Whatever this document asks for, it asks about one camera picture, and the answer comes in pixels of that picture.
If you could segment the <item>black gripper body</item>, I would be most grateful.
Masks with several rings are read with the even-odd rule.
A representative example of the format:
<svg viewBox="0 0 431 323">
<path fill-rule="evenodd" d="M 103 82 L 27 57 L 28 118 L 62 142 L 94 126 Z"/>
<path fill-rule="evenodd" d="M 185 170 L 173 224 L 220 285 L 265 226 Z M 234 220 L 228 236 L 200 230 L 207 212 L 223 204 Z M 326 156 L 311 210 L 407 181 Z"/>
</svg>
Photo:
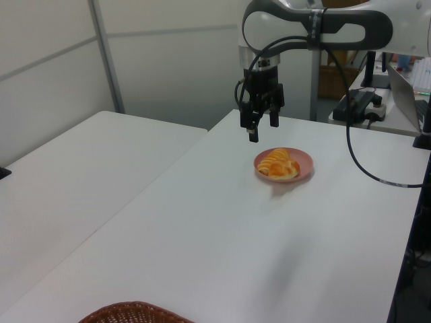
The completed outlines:
<svg viewBox="0 0 431 323">
<path fill-rule="evenodd" d="M 278 88 L 278 66 L 274 66 L 262 71 L 249 71 L 244 69 L 244 77 L 247 77 L 245 91 L 248 93 L 248 100 L 255 101 Z"/>
</svg>

